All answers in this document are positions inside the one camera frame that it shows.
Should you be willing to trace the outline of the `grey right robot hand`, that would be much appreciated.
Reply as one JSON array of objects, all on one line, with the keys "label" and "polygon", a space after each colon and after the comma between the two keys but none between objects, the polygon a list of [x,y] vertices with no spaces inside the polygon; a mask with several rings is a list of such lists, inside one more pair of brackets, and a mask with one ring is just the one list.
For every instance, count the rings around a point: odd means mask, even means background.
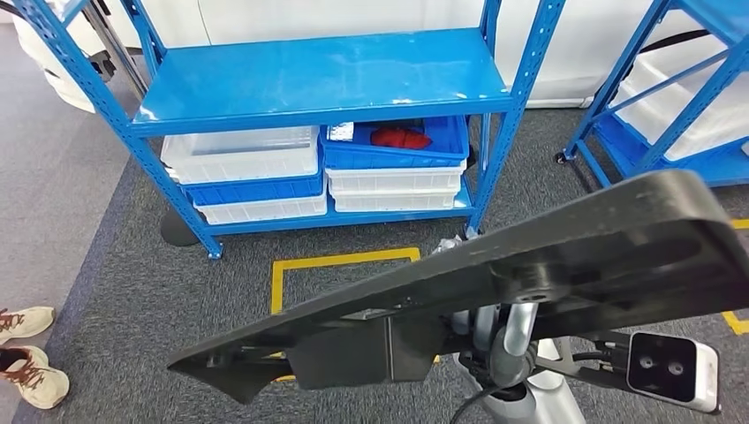
[{"label": "grey right robot hand", "polygon": [[509,314],[501,321],[502,304],[488,305],[474,310],[454,313],[450,324],[460,336],[469,336],[473,348],[479,352],[490,352],[497,335],[500,347],[513,357],[520,357],[530,345],[538,303],[526,302],[509,305]]}]

